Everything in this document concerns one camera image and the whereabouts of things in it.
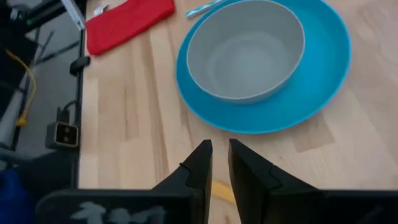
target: gray bowl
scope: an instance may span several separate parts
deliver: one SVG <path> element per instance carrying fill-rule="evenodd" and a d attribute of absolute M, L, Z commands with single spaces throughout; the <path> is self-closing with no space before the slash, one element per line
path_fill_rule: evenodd
<path fill-rule="evenodd" d="M 251 103 L 290 78 L 304 47 L 303 27 L 291 10 L 272 1 L 246 0 L 203 21 L 188 45 L 187 65 L 203 91 Z"/>

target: wood grain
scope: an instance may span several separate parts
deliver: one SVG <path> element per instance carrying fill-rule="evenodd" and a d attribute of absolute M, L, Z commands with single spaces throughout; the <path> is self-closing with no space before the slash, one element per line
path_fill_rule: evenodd
<path fill-rule="evenodd" d="M 396 0 L 328 0 L 352 38 L 346 84 L 310 120 L 258 136 L 205 124 L 178 95 L 177 52 L 197 20 L 185 13 L 206 2 L 175 0 L 172 17 L 92 58 L 83 82 L 81 188 L 151 188 L 204 139 L 213 141 L 213 177 L 229 183 L 228 139 L 238 138 L 316 187 L 398 189 Z M 121 3 L 88 1 L 88 19 L 99 5 Z M 236 207 L 212 198 L 210 223 L 240 223 Z"/>

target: yellow cable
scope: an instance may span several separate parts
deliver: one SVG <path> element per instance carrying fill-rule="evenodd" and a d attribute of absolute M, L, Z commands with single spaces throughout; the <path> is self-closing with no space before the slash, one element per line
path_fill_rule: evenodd
<path fill-rule="evenodd" d="M 35 94 L 36 94 L 36 88 L 37 88 L 36 79 L 35 79 L 35 76 L 32 73 L 32 71 L 29 69 L 29 67 L 18 56 L 14 55 L 8 49 L 5 49 L 5 50 L 6 50 L 6 53 L 8 54 L 8 56 L 10 56 L 11 59 L 17 61 L 18 63 L 20 63 L 26 69 L 29 78 L 32 80 L 32 86 L 33 86 L 32 93 L 30 94 L 30 97 L 29 97 L 29 99 L 26 102 L 24 111 L 19 116 L 18 121 L 17 121 L 17 126 L 18 127 L 24 127 L 24 126 L 27 125 L 27 114 L 29 112 L 30 105 L 32 104 L 32 101 L 33 101 L 33 99 L 35 97 Z"/>
<path fill-rule="evenodd" d="M 211 183 L 211 194 L 212 196 L 223 199 L 233 205 L 236 205 L 234 192 L 231 187 L 218 181 L 213 180 Z"/>

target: blue plate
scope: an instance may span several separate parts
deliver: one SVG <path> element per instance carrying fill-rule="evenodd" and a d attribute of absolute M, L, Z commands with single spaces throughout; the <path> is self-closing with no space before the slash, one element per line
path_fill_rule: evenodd
<path fill-rule="evenodd" d="M 213 8 L 183 41 L 177 59 L 177 85 L 183 100 L 207 123 L 235 133 L 271 133 L 305 121 L 336 94 L 349 69 L 351 43 L 343 21 L 321 0 L 275 0 L 294 11 L 303 24 L 303 59 L 285 87 L 270 98 L 249 105 L 227 103 L 196 86 L 186 57 L 198 26 L 215 11 L 237 1 L 227 0 Z"/>

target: red cloth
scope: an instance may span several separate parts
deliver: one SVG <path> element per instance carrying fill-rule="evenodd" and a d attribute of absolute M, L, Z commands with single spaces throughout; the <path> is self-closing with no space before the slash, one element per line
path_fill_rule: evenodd
<path fill-rule="evenodd" d="M 92 55 L 100 55 L 144 32 L 174 11 L 173 0 L 128 0 L 87 21 L 87 49 Z"/>

